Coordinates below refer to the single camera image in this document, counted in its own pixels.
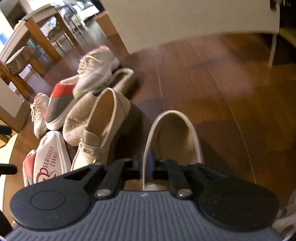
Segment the beige loafer with buckle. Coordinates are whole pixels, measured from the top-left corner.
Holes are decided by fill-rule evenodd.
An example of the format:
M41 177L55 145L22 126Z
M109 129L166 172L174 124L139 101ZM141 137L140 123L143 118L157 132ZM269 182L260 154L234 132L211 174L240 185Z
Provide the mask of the beige loafer with buckle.
M93 163L106 166L117 137L131 116L132 103L122 93L112 88L103 90L83 128L71 171Z

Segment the grey plush slipper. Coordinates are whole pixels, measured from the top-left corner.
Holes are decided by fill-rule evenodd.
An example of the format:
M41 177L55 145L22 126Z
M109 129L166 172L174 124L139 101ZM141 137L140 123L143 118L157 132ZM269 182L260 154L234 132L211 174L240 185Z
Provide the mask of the grey plush slipper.
M90 113L93 109L97 95L89 91L83 95L70 109L63 125L63 138L71 146L77 147L82 137Z
M121 68L111 77L111 88L116 92L126 95L135 82L134 71L130 68Z

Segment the red grey cartoon slipper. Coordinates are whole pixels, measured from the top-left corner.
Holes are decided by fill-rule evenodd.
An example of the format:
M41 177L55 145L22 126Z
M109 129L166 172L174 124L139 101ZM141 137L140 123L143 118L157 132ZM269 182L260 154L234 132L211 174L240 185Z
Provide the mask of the red grey cartoon slipper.
M59 81L50 96L45 114L45 123L48 130L55 131L63 127L66 116L76 103L73 89L78 82L79 75Z

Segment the white mesh sneaker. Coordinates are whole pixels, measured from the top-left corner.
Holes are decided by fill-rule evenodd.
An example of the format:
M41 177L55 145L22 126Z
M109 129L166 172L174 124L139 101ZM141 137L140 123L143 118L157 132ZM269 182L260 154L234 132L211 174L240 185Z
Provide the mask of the white mesh sneaker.
M34 123L34 134L37 139L41 139L43 135L47 132L47 127L45 123L45 114L49 104L49 97L39 92L35 97L31 107L31 117Z
M74 98L79 99L91 90L104 89L111 82L112 72L119 66L120 61L106 45L86 53L78 65Z

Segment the white cabinet door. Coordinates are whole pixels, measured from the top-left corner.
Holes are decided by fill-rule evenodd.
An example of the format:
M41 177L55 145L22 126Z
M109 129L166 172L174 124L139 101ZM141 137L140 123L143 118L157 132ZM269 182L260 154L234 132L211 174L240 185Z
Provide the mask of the white cabinet door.
M127 51L220 33L278 33L277 1L102 1Z

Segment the cardboard box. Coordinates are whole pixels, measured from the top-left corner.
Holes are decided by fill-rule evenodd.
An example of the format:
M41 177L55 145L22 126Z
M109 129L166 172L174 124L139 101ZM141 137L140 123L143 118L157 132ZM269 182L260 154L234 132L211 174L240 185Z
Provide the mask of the cardboard box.
M129 52L126 49L119 33L117 32L108 11L103 11L94 17L95 22L99 25L100 30L106 37L106 39L111 42L117 54L120 56L129 56Z

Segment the wooden chair with cushion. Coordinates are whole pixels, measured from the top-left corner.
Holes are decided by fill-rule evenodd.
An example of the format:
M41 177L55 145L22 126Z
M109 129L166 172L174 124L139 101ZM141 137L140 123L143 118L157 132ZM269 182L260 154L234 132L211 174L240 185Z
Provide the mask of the wooden chair with cushion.
M20 77L19 74L28 64L30 64L32 69L41 77L43 77L47 72L44 64L35 55L34 49L28 46L23 46L15 54L13 54L8 61L1 61L2 80L8 86L12 82L25 100L30 99L30 94L33 92L33 89L22 77Z

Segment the wooden dining table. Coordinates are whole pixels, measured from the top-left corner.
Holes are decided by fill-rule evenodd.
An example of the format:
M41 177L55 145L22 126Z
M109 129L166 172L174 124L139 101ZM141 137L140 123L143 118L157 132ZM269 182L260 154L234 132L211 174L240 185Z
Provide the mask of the wooden dining table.
M37 41L53 62L59 61L62 57L40 29L52 17L56 19L75 48L79 48L80 45L76 36L70 31L58 8L54 4L46 4L21 20L1 51L1 61L7 61L19 48L26 44L30 37Z

